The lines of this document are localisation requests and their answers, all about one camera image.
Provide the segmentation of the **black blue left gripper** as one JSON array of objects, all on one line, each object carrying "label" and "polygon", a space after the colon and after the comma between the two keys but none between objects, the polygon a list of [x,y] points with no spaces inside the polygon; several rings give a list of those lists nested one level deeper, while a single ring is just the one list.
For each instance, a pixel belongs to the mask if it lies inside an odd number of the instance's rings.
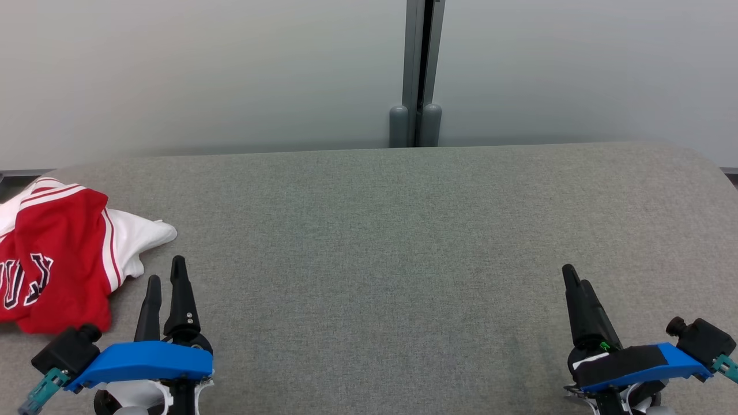
[{"label": "black blue left gripper", "polygon": [[213,350],[200,333],[201,325],[184,257],[173,257],[170,281],[172,296],[170,315],[164,323],[164,339],[159,341],[161,281],[159,276],[152,275],[148,279],[141,305],[134,342],[116,342],[102,349],[67,384],[67,391],[77,394],[82,388],[92,389],[102,383],[180,379],[200,381],[213,376]]}]

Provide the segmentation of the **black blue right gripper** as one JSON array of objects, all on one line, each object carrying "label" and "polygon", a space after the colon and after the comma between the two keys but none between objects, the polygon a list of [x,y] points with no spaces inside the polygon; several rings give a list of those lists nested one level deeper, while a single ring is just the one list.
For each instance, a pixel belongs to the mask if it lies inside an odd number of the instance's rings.
[{"label": "black blue right gripper", "polygon": [[575,384],[583,393],[694,375],[704,380],[713,376],[706,366],[669,342],[623,349],[590,281],[581,280],[570,263],[562,266],[562,277],[574,347],[586,352],[613,352],[572,365]]}]

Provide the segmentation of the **grey metal partition post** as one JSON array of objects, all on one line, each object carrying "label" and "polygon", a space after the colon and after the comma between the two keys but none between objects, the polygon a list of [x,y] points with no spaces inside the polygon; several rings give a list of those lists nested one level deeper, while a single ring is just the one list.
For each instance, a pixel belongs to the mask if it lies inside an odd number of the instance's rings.
[{"label": "grey metal partition post", "polygon": [[402,103],[389,111],[391,149],[437,147],[442,109],[434,103],[446,0],[406,0]]}]

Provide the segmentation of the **red white jersey shirt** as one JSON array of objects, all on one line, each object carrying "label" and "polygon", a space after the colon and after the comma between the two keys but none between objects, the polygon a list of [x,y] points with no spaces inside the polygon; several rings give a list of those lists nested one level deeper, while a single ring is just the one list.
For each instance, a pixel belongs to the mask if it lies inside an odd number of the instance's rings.
[{"label": "red white jersey shirt", "polygon": [[51,177],[0,204],[0,324],[27,334],[111,326],[109,297],[144,273],[171,224],[108,207],[108,196]]}]

